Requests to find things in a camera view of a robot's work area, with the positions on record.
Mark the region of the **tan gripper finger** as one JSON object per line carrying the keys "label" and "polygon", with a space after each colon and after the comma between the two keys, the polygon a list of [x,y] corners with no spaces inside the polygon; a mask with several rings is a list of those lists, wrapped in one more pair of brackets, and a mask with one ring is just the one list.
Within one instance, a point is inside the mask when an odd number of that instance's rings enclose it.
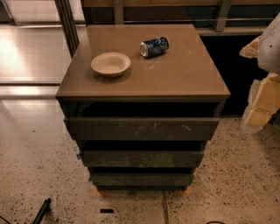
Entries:
{"label": "tan gripper finger", "polygon": [[254,80],[248,94],[241,129],[245,133],[260,131],[280,109],[280,75],[269,73],[263,80]]}
{"label": "tan gripper finger", "polygon": [[260,36],[257,38],[253,39],[250,43],[245,45],[239,52],[239,54],[248,59],[253,59],[258,57],[258,47],[259,47],[259,41],[260,41]]}

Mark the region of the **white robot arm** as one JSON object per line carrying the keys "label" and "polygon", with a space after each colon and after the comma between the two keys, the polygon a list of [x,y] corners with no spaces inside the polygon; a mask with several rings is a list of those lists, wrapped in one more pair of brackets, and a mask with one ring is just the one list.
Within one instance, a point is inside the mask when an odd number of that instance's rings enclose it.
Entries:
{"label": "white robot arm", "polygon": [[240,50],[244,58],[257,58],[267,71],[263,80],[254,80],[248,94],[241,128],[245,133],[260,131],[280,109],[280,13],[264,32]]}

